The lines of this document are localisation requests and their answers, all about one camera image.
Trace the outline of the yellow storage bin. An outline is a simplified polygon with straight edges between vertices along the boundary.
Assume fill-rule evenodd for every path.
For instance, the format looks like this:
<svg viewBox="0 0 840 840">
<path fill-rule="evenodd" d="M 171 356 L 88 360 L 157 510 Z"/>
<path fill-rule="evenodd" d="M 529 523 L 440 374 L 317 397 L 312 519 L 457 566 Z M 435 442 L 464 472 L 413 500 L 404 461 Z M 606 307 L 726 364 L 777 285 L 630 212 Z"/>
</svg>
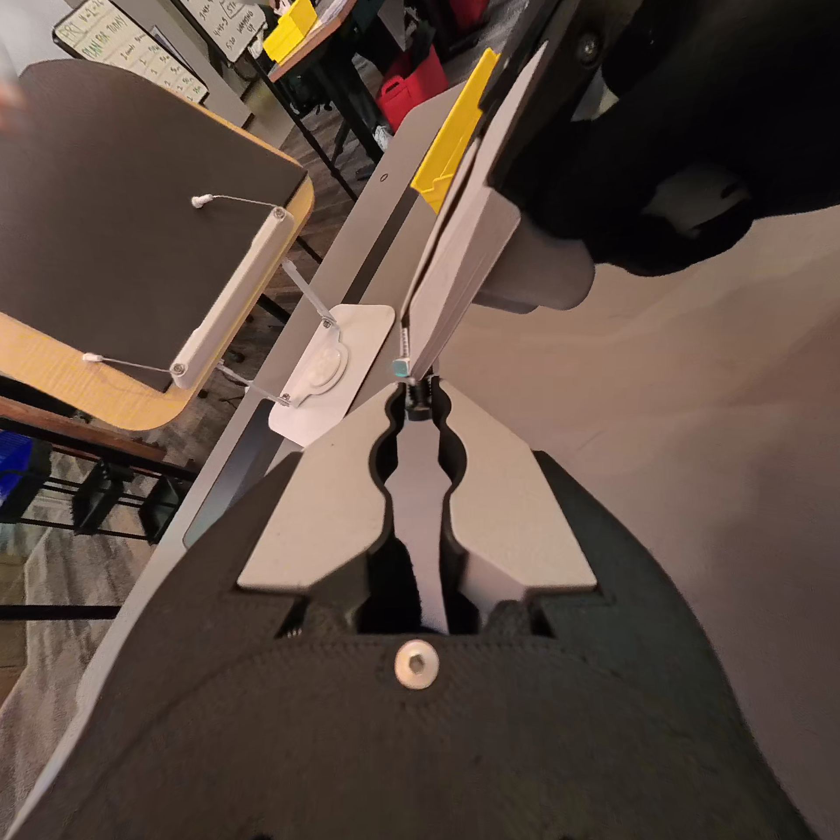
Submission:
<svg viewBox="0 0 840 840">
<path fill-rule="evenodd" d="M 412 180 L 412 189 L 436 214 L 482 117 L 480 100 L 499 57 L 495 50 L 485 49 Z"/>
</svg>

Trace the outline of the white folding stand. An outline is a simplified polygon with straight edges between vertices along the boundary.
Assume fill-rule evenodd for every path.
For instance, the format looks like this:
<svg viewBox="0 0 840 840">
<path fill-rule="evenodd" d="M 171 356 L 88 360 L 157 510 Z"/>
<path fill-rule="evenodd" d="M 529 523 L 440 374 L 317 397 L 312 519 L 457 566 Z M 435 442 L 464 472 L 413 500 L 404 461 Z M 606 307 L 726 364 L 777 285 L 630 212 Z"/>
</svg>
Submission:
<svg viewBox="0 0 840 840">
<path fill-rule="evenodd" d="M 83 362 L 166 373 L 183 390 L 197 383 L 198 374 L 209 364 L 212 347 L 222 338 L 223 328 L 233 325 L 235 307 L 245 303 L 247 293 L 256 286 L 258 273 L 268 268 L 268 258 L 278 250 L 281 237 L 291 231 L 295 222 L 288 210 L 267 202 L 211 193 L 191 198 L 197 211 L 219 201 L 267 207 L 269 213 L 245 257 L 169 367 L 127 362 L 98 353 L 84 353 Z M 271 401 L 274 406 L 269 413 L 269 429 L 307 448 L 339 425 L 350 410 L 391 331 L 395 311 L 382 304 L 342 303 L 328 308 L 288 258 L 281 261 L 281 267 L 319 318 L 287 382 L 275 394 L 235 373 L 222 361 L 217 362 L 216 369 L 247 391 Z"/>
</svg>

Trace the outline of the blue storage bin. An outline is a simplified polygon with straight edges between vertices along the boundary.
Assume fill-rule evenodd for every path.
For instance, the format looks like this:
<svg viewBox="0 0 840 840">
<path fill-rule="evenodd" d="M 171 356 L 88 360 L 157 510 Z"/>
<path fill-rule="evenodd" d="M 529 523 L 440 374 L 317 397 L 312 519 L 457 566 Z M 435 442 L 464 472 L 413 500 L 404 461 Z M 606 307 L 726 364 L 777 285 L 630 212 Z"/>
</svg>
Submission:
<svg viewBox="0 0 840 840">
<path fill-rule="evenodd" d="M 34 442 L 30 437 L 1 432 L 1 504 L 10 499 L 28 469 Z"/>
</svg>

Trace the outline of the small yellow bin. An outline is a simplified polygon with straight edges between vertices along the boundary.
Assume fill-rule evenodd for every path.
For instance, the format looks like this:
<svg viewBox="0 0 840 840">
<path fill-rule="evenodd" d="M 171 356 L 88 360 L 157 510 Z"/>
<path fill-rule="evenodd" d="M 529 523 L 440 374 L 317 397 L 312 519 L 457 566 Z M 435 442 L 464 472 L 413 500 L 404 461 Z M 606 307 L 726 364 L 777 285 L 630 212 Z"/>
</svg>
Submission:
<svg viewBox="0 0 840 840">
<path fill-rule="evenodd" d="M 276 14 L 276 26 L 264 37 L 263 47 L 268 57 L 280 64 L 299 47 L 319 18 L 311 1 L 279 1 L 270 5 Z"/>
</svg>

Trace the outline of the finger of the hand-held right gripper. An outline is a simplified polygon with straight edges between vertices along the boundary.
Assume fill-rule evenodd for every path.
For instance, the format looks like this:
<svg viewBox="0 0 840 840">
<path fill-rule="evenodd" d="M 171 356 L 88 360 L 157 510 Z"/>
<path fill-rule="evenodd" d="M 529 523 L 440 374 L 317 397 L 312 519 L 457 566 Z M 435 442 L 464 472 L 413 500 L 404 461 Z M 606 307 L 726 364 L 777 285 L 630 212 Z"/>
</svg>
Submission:
<svg viewBox="0 0 840 840">
<path fill-rule="evenodd" d="M 516 232 L 521 212 L 489 184 L 512 136 L 544 42 L 458 166 L 401 312 L 399 361 L 436 361 Z"/>
<path fill-rule="evenodd" d="M 521 221 L 519 209 L 487 185 L 448 198 L 410 290 L 410 374 L 441 354 Z"/>
</svg>

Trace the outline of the steel hex bolt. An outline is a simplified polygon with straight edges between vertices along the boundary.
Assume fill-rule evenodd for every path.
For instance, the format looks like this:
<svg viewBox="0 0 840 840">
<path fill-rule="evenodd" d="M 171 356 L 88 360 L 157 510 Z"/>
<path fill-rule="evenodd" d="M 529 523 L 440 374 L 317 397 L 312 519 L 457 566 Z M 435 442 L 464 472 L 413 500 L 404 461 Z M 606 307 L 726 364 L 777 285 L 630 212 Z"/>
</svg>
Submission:
<svg viewBox="0 0 840 840">
<path fill-rule="evenodd" d="M 406 405 L 425 410 L 431 406 L 434 365 L 432 364 L 422 376 L 410 374 L 409 345 L 408 327 L 400 327 L 399 351 L 392 363 L 392 370 L 397 380 L 405 385 Z"/>
</svg>

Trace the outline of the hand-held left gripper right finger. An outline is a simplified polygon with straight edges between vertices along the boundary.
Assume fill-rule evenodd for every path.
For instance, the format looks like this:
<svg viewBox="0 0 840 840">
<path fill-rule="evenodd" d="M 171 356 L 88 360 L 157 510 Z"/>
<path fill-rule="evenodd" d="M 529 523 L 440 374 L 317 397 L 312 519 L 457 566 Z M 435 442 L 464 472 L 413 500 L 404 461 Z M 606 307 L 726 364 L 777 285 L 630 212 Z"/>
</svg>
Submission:
<svg viewBox="0 0 840 840">
<path fill-rule="evenodd" d="M 504 602 L 596 591 L 597 580 L 530 446 L 439 377 L 437 461 L 449 478 L 439 541 L 448 631 L 475 634 Z"/>
</svg>

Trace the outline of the whiteboard with handwriting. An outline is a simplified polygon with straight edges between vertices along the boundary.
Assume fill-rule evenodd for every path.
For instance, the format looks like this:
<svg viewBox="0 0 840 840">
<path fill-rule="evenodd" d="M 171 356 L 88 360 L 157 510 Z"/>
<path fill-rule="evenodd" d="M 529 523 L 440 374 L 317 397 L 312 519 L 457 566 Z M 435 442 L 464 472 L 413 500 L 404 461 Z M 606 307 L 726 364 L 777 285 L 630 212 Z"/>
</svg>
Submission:
<svg viewBox="0 0 840 840">
<path fill-rule="evenodd" d="M 114 2 L 82 3 L 53 27 L 52 37 L 70 56 L 126 70 L 195 105 L 209 96 L 187 64 Z"/>
<path fill-rule="evenodd" d="M 261 38 L 267 26 L 258 5 L 239 1 L 176 1 L 175 5 L 230 64 Z"/>
</svg>

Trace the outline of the person's right hand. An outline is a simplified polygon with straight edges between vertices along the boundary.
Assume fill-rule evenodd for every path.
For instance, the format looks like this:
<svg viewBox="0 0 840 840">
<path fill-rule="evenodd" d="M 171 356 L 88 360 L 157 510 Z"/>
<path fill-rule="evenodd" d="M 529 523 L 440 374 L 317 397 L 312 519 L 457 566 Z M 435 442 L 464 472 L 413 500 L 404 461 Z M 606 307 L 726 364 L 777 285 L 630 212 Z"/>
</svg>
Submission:
<svg viewBox="0 0 840 840">
<path fill-rule="evenodd" d="M 577 132 L 536 200 L 542 231 L 579 239 L 596 264 L 660 277 L 724 253 L 759 219 L 838 205 L 838 84 L 717 103 L 651 81 L 615 92 L 635 15 L 602 64 L 616 102 Z"/>
</svg>

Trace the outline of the red tote basket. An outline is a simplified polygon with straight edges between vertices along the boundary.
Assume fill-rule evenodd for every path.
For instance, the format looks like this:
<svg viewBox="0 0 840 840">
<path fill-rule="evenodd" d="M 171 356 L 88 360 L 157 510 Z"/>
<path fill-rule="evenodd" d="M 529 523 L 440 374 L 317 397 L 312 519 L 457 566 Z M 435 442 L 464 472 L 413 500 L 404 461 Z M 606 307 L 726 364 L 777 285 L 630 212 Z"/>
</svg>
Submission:
<svg viewBox="0 0 840 840">
<path fill-rule="evenodd" d="M 408 115 L 424 102 L 445 92 L 448 82 L 434 45 L 423 60 L 403 52 L 389 66 L 374 101 L 392 133 L 396 133 Z"/>
</svg>

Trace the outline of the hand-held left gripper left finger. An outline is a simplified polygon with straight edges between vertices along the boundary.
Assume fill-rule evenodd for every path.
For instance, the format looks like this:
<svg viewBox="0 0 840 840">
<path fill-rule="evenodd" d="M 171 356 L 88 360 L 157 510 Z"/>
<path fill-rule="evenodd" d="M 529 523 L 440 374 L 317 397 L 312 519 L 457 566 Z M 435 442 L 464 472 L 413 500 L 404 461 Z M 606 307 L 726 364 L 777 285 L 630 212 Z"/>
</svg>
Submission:
<svg viewBox="0 0 840 840">
<path fill-rule="evenodd" d="M 375 393 L 299 454 L 237 585 L 336 609 L 360 631 L 403 628 L 403 545 L 385 486 L 403 388 Z"/>
</svg>

